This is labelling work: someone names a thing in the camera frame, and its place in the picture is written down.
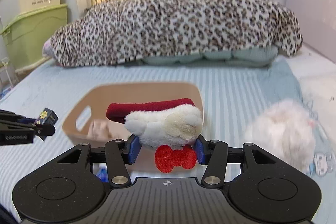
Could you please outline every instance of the small box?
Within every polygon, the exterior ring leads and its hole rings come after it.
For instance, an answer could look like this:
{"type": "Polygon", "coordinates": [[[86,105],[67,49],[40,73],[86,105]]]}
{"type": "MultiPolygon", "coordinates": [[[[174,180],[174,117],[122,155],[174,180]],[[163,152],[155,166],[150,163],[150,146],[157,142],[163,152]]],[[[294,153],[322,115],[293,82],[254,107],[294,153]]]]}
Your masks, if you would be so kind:
{"type": "Polygon", "coordinates": [[[52,126],[57,122],[58,117],[49,108],[45,108],[40,116],[36,119],[35,124],[51,124],[52,126]]]}
{"type": "Polygon", "coordinates": [[[10,92],[12,90],[12,86],[8,85],[5,88],[3,88],[3,90],[0,92],[0,99],[2,99],[3,97],[5,97],[5,95],[10,92]]]}

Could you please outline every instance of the light blue bedsheet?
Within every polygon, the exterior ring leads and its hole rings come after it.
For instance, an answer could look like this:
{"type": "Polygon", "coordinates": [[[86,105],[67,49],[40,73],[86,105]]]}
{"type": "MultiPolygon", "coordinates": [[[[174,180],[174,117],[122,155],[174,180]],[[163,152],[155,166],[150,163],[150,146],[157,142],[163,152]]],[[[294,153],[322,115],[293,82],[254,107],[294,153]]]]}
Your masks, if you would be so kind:
{"type": "MultiPolygon", "coordinates": [[[[62,123],[89,90],[103,84],[136,81],[186,81],[195,84],[201,91],[204,103],[203,136],[208,140],[225,141],[231,147],[242,146],[248,123],[271,104],[285,98],[302,103],[299,83],[285,60],[274,62],[268,69],[229,68],[223,63],[210,62],[170,67],[63,69],[48,61],[33,71],[0,102],[0,109],[27,117],[37,117],[45,107],[54,110],[59,117],[55,135],[45,142],[36,138],[31,145],[0,147],[0,203],[18,218],[11,200],[14,185],[28,173],[73,146],[62,131],[62,123]]],[[[315,128],[315,135],[317,157],[320,163],[330,165],[334,161],[334,154],[328,141],[319,127],[315,128]]],[[[336,219],[332,215],[336,210],[335,171],[324,173],[318,168],[312,159],[310,175],[323,192],[323,202],[314,221],[316,224],[332,224],[332,219],[336,219]]],[[[131,176],[133,179],[136,176],[201,178],[203,170],[204,167],[199,165],[181,174],[132,173],[131,176]]],[[[226,180],[232,180],[239,173],[239,166],[231,165],[227,168],[226,180]]]]}

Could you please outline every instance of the green storage box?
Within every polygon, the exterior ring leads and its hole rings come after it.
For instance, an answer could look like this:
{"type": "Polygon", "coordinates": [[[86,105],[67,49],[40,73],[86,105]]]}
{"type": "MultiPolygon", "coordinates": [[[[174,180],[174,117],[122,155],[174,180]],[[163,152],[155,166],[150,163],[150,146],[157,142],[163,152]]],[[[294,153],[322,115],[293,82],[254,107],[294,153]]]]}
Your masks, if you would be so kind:
{"type": "Polygon", "coordinates": [[[67,5],[53,5],[21,14],[2,31],[11,63],[24,70],[43,59],[43,44],[67,24],[67,5]]]}

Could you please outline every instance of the leopard print blanket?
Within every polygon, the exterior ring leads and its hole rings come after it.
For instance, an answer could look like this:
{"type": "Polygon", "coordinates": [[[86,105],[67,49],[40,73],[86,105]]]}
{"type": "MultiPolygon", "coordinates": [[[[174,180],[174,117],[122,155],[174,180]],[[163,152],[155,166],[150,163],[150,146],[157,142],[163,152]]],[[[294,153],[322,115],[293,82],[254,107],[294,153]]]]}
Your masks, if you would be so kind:
{"type": "Polygon", "coordinates": [[[62,66],[276,45],[300,49],[298,20],[272,0],[110,0],[51,37],[62,66]]]}

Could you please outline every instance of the pillow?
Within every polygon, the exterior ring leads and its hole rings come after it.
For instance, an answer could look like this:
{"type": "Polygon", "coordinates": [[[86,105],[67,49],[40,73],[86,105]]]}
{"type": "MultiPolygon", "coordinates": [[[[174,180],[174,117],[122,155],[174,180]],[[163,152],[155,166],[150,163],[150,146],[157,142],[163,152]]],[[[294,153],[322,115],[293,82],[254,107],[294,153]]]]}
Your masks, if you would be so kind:
{"type": "Polygon", "coordinates": [[[259,68],[265,67],[273,62],[278,55],[276,46],[265,48],[255,47],[244,50],[205,52],[203,54],[192,54],[184,56],[152,56],[143,59],[148,65],[172,65],[176,63],[188,64],[202,58],[211,61],[224,61],[227,65],[259,68]]]}

